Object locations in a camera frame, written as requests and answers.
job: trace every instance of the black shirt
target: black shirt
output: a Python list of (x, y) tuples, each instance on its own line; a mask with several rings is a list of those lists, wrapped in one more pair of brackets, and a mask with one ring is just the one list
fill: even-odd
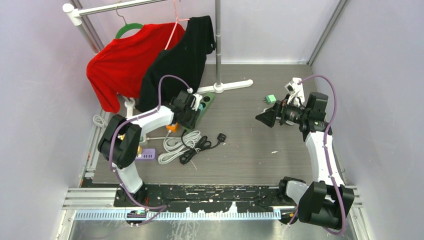
[[(183, 79), (194, 93), (198, 90), (206, 55), (215, 50), (214, 29), (210, 16), (192, 17), (181, 40), (171, 49), (162, 50), (147, 69), (141, 82), (140, 98), (135, 106), (146, 112), (158, 105), (159, 80), (164, 75), (174, 75)], [(181, 90), (187, 87), (179, 80), (166, 77), (162, 81), (162, 103), (170, 102)]]

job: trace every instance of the red shirt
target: red shirt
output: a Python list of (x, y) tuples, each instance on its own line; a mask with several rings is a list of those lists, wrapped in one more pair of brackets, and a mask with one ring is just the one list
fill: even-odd
[[(143, 76), (165, 48), (175, 23), (146, 24), (136, 34), (113, 39), (87, 65), (87, 77), (106, 112), (120, 109), (117, 94), (138, 98)], [(169, 43), (174, 47), (184, 35), (178, 24)]]

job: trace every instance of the yellow object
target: yellow object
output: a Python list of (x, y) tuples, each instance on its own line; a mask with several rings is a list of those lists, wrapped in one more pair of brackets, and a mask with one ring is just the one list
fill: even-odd
[(178, 122), (177, 122), (177, 123), (175, 123), (175, 124), (173, 124), (173, 125), (167, 125), (167, 126), (166, 126), (166, 129), (168, 129), (168, 131), (171, 131), (171, 132), (173, 132), (173, 133), (176, 133), (176, 132), (177, 132), (177, 130), (178, 130), (178, 126), (179, 126), (179, 124), (178, 124)]

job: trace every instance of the hanger hook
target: hanger hook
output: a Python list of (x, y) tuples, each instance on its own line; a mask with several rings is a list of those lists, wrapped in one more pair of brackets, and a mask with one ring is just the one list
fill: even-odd
[(125, 17), (124, 17), (124, 16), (122, 16), (122, 15), (120, 15), (120, 14), (118, 13), (118, 4), (119, 4), (120, 2), (122, 2), (122, 1), (121, 1), (121, 0), (119, 0), (119, 1), (116, 3), (116, 6), (115, 6), (116, 15), (120, 16), (121, 18), (123, 18), (123, 22), (125, 23), (125, 25), (127, 25), (127, 21), (125, 21)]

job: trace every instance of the clothes hanger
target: clothes hanger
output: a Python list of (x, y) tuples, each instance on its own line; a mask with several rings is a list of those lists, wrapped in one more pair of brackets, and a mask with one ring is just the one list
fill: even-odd
[(123, 27), (121, 27), (121, 29), (119, 29), (119, 31), (116, 33), (115, 39), (120, 39), (126, 32), (128, 32), (130, 30), (142, 29), (142, 27), (143, 27), (143, 25), (140, 24), (140, 23), (130, 23), (130, 24), (128, 24), (127, 21), (125, 21), (125, 17), (118, 13), (118, 4), (120, 2), (122, 2), (122, 1), (120, 0), (116, 3), (115, 11), (116, 11), (116, 14), (118, 16), (123, 18), (123, 22), (125, 23), (125, 25)]
[(171, 42), (172, 36), (174, 35), (175, 28), (177, 27), (178, 21), (188, 21), (188, 20), (190, 20), (189, 18), (187, 18), (187, 19), (179, 19), (178, 18), (177, 4), (175, 3), (175, 0), (172, 0), (172, 1), (173, 1), (173, 8), (174, 8), (176, 20), (175, 20), (175, 25), (173, 26), (173, 29), (172, 29), (172, 32), (171, 32), (171, 36), (169, 36), (168, 43), (166, 44), (165, 50), (168, 49), (168, 46), (170, 45), (170, 42)]

